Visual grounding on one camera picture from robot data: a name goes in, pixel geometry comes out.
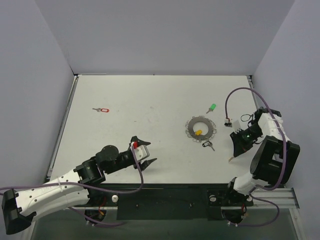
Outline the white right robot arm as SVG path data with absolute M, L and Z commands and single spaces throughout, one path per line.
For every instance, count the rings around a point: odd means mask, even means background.
M 254 155 L 249 171 L 234 177 L 223 192 L 224 201 L 234 205 L 245 199 L 255 188 L 272 188 L 288 182 L 300 153 L 300 146 L 290 141 L 284 132 L 281 113 L 277 110 L 268 112 L 259 108 L 253 113 L 250 126 L 230 134 L 233 143 L 233 157 L 248 152 L 258 138 L 263 140 Z

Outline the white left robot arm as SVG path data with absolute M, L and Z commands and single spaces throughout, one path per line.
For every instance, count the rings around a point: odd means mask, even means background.
M 41 185 L 1 187 L 1 209 L 5 232 L 13 235 L 29 228 L 38 219 L 78 205 L 89 203 L 99 205 L 103 193 L 113 196 L 139 192 L 134 190 L 116 191 L 102 188 L 100 184 L 106 175 L 133 166 L 141 174 L 154 159 L 149 159 L 150 142 L 137 136 L 130 140 L 126 151 L 120 152 L 114 145 L 107 145 L 90 159 L 67 173 Z

